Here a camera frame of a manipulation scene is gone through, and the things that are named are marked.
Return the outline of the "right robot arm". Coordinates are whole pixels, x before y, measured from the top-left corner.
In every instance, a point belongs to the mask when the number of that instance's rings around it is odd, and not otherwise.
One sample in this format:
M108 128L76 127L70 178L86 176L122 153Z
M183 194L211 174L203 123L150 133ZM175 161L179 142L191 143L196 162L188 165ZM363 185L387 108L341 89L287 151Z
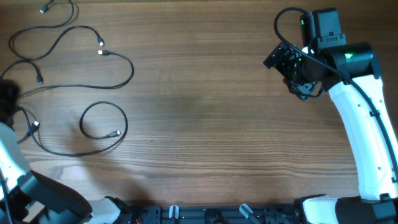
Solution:
M381 68L365 42L347 44L335 8L300 10L303 48L286 39L265 59L301 100L328 93L349 139L357 196L297 199L292 223L396 223L397 138L384 102Z

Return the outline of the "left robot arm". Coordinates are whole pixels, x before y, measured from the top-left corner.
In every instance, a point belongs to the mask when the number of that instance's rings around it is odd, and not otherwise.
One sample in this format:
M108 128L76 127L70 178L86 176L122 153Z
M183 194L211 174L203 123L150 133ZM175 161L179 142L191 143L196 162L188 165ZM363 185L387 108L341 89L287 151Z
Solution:
M111 198L87 201L77 191L30 168L12 128L20 88L1 80L1 223L23 223L28 206L44 208L32 223L116 223L121 209Z

